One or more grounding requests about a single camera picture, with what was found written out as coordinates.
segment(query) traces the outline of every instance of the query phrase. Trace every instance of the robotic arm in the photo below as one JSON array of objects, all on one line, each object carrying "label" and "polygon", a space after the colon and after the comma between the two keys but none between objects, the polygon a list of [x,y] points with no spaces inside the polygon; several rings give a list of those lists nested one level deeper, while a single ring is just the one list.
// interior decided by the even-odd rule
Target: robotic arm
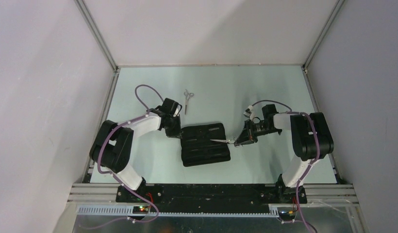
[{"label": "robotic arm", "polygon": [[298,113],[278,113],[274,104],[268,104],[262,108],[263,120],[254,123],[258,117],[253,113],[253,106],[249,106],[244,115],[249,119],[245,121],[244,128],[235,141],[235,145],[248,145],[258,142],[258,136],[269,133],[282,133],[282,130],[290,130],[292,133],[292,145],[295,152],[290,166],[278,179],[278,183],[287,189],[295,188],[297,182],[303,185],[303,174],[309,164],[315,165],[319,159],[333,151],[333,139],[322,113],[311,113],[309,117],[314,123],[316,136],[319,141],[319,158],[312,127],[306,116]]},{"label": "robotic arm", "polygon": [[[150,109],[145,116],[139,117],[130,124],[119,128],[110,138],[110,140],[116,141],[115,145],[107,144],[103,151],[100,165],[115,173],[130,189],[137,190],[146,181],[129,164],[133,139],[161,129],[165,129],[168,137],[180,138],[181,119],[179,111],[181,109],[182,106],[179,103],[166,98],[162,105],[155,109]],[[110,120],[103,122],[90,150],[90,157],[93,161],[96,162],[98,160],[99,152],[107,135],[116,126],[117,123]]]},{"label": "robotic arm", "polygon": [[[181,138],[179,111],[182,106],[180,108],[178,106],[180,104],[166,98],[162,105],[155,109],[150,109],[145,116],[117,130],[110,139],[116,141],[116,143],[115,145],[108,144],[106,146],[100,165],[115,173],[132,190],[137,190],[139,186],[144,185],[146,183],[144,178],[139,176],[129,164],[132,141],[134,138],[148,132],[161,129],[165,129],[168,137]],[[292,132],[295,156],[291,161],[290,167],[279,176],[277,186],[281,190],[280,195],[283,193],[294,193],[297,182],[301,179],[311,161],[316,157],[316,144],[311,126],[305,116],[278,113],[274,104],[268,104],[262,108],[263,120],[255,117],[252,108],[250,106],[245,111],[245,115],[249,119],[245,121],[244,128],[234,144],[235,146],[253,144],[258,142],[259,136],[269,133],[281,134],[283,130],[290,130]],[[312,113],[310,117],[314,122],[319,140],[319,159],[322,159],[326,154],[333,151],[332,136],[322,113]],[[109,132],[116,126],[117,123],[109,120],[102,124],[90,151],[90,157],[94,161],[98,160],[102,144]],[[300,180],[299,185],[303,185],[303,179]]]}]

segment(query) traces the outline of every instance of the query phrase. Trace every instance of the white arm segment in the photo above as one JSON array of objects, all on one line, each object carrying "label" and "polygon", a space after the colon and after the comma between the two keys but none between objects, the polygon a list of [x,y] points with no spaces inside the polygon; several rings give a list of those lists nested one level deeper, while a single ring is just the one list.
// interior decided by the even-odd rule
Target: white arm segment
[{"label": "white arm segment", "polygon": [[[290,161],[290,166],[288,169],[282,174],[283,183],[286,187],[295,188],[296,183],[302,177],[303,173],[308,168],[308,164],[312,161],[312,159],[308,159],[306,161],[302,161],[296,155],[293,156],[292,161]],[[299,186],[303,185],[303,180],[300,181]]]},{"label": "white arm segment", "polygon": [[[160,123],[161,118],[158,115],[155,113],[149,113],[146,118],[123,127],[131,128],[133,130],[133,138],[137,138],[151,131],[158,130]],[[132,190],[137,190],[142,182],[142,177],[137,174],[130,163],[128,163],[123,170],[118,172],[116,176]]]},{"label": "white arm segment", "polygon": [[[273,124],[275,128],[281,130],[291,130],[290,116],[291,114],[287,113],[275,114],[273,116]],[[302,177],[310,162],[311,159],[308,159],[307,161],[302,161],[296,155],[293,156],[292,161],[290,162],[290,166],[282,174],[282,179],[286,187],[296,187],[296,183]]]}]

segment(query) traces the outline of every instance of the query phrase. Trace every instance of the silver scissors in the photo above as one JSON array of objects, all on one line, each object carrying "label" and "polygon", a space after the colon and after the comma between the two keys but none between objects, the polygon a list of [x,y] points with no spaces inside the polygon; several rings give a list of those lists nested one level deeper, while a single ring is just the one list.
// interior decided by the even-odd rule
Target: silver scissors
[{"label": "silver scissors", "polygon": [[221,140],[221,139],[211,139],[214,142],[226,143],[226,144],[234,144],[235,140]]},{"label": "silver scissors", "polygon": [[187,104],[189,103],[189,99],[192,98],[195,94],[185,89],[184,95],[185,95],[185,115],[186,115]]}]

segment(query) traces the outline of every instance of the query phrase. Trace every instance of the black mounting plate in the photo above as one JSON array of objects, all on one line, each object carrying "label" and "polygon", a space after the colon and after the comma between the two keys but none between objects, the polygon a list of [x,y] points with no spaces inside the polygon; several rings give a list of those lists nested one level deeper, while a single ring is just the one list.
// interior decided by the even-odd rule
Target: black mounting plate
[{"label": "black mounting plate", "polygon": [[[146,184],[153,203],[161,212],[246,214],[269,213],[268,204],[292,203],[294,195],[279,197],[278,187],[272,184]],[[305,190],[299,191],[300,203],[307,203]],[[140,203],[123,186],[117,190],[116,202]]]}]

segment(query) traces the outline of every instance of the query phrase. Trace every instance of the black plastic case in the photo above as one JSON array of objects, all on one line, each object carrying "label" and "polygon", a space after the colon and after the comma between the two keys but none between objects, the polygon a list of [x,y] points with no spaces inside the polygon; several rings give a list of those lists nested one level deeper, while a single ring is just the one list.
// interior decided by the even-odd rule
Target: black plastic case
[{"label": "black plastic case", "polygon": [[210,139],[226,140],[222,123],[182,128],[183,166],[213,164],[231,159],[226,143],[214,142]]}]

